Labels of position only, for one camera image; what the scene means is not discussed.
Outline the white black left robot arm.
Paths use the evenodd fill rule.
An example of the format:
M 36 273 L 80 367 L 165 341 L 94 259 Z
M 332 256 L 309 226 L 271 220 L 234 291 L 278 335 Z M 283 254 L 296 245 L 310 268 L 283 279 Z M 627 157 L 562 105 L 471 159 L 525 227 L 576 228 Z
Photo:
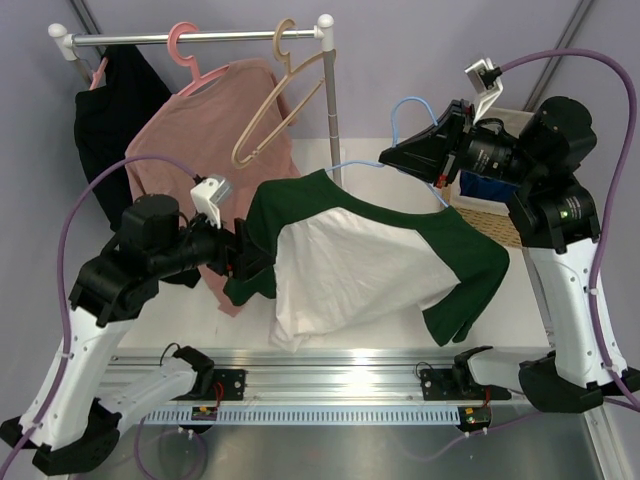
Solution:
M 32 451 L 42 474 L 90 472 L 155 408 L 222 393 L 214 361 L 183 346 L 124 390 L 98 395 L 120 341 L 163 279 L 205 266 L 244 281 L 274 264 L 243 220 L 224 227 L 220 207 L 231 193 L 229 180 L 210 175 L 193 182 L 192 219 L 182 219 L 171 196 L 140 197 L 124 211 L 120 229 L 100 254 L 82 266 L 74 286 L 59 288 L 60 346 L 29 409 L 1 426 L 12 452 Z

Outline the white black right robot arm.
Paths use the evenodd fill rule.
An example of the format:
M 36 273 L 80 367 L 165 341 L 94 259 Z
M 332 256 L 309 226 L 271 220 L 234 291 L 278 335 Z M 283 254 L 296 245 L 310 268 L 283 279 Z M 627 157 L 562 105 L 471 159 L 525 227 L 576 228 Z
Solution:
M 539 359 L 485 347 L 462 354 L 454 389 L 474 397 L 487 384 L 501 386 L 541 412 L 583 413 L 607 401 L 638 408 L 639 371 L 618 347 L 599 273 L 604 223 L 574 175 L 597 143 L 588 109 L 552 97 L 512 136 L 500 120 L 478 120 L 472 106 L 454 100 L 431 131 L 444 183 L 471 172 L 515 186 L 509 217 L 555 333 L 554 347 Z

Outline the green and white t shirt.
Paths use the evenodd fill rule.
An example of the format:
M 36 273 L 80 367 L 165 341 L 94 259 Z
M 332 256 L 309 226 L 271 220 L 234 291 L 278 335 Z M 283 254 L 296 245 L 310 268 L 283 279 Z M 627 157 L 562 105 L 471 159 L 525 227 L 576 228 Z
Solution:
M 275 303 L 273 344 L 295 351 L 314 337 L 416 308 L 434 342 L 463 341 L 510 265 L 504 247 L 453 208 L 413 214 L 367 203 L 323 171 L 262 183 L 246 217 L 272 265 L 229 279 L 235 306 Z

